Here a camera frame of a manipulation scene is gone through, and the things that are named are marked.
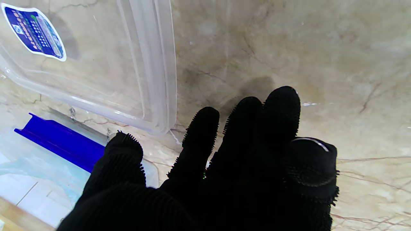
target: silicone scrubbing glove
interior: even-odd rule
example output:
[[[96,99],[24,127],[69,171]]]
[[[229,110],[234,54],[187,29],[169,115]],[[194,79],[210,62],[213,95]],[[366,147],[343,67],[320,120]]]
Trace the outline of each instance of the silicone scrubbing glove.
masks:
[[[204,230],[330,230],[330,205],[338,195],[337,150],[320,140],[297,138],[299,119],[300,100],[291,87],[274,90],[264,104],[244,98],[229,116],[223,142],[205,170],[219,114],[203,108],[160,188]]]

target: sticker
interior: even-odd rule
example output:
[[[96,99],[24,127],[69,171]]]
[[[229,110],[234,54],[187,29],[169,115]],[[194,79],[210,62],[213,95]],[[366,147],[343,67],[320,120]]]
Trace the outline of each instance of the sticker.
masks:
[[[66,50],[57,31],[37,8],[19,8],[1,4],[10,28],[23,45],[34,54],[66,60]]]

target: wooden surface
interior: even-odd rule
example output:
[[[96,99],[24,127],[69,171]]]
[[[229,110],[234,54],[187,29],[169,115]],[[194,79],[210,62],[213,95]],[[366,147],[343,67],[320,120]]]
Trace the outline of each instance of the wooden surface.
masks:
[[[5,223],[3,231],[52,231],[53,227],[37,217],[21,210],[0,197],[0,220]]]

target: plastic container lid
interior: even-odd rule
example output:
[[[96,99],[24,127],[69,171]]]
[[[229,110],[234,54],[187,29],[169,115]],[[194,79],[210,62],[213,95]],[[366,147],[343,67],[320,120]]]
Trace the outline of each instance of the plastic container lid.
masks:
[[[0,68],[14,82],[153,135],[165,134],[175,124],[169,0],[1,2],[41,11],[67,55],[62,61],[32,53],[6,17],[0,17]]]

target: beige marble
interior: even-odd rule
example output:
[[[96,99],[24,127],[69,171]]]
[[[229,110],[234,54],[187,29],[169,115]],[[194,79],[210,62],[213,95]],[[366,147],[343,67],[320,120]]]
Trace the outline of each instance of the beige marble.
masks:
[[[411,2],[374,0],[172,0],[178,114],[164,137],[123,125],[0,79],[2,118],[23,126],[53,108],[141,142],[160,180],[201,107],[225,122],[245,96],[293,86],[298,135],[338,148],[340,196],[333,230],[411,229]]]

